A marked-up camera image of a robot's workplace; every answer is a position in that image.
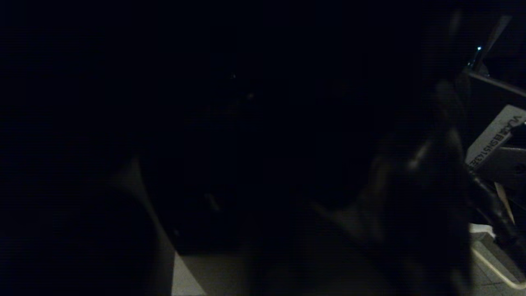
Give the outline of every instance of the white label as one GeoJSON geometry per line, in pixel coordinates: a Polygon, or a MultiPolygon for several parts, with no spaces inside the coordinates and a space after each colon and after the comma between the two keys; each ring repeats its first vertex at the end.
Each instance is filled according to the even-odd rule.
{"type": "Polygon", "coordinates": [[[511,129],[526,122],[526,111],[506,105],[482,134],[469,147],[466,164],[479,167],[497,148],[511,138],[511,129]]]}

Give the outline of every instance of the tiled floor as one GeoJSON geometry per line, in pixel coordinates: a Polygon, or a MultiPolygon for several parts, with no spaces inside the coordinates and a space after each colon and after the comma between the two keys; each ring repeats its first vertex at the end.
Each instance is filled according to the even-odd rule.
{"type": "Polygon", "coordinates": [[[473,264],[473,296],[524,296],[526,290],[515,290],[506,285],[484,264],[475,259],[473,264]]]}
{"type": "Polygon", "coordinates": [[[194,275],[188,270],[179,254],[175,254],[174,277],[171,288],[172,296],[201,296],[205,291],[199,285],[194,275]]]}

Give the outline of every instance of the sticker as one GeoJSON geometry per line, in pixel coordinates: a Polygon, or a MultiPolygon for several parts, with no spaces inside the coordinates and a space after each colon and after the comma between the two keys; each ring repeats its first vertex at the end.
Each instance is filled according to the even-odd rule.
{"type": "Polygon", "coordinates": [[[506,105],[491,124],[469,147],[466,164],[476,169],[500,146],[511,138],[511,129],[526,122],[526,111],[506,105]]]}

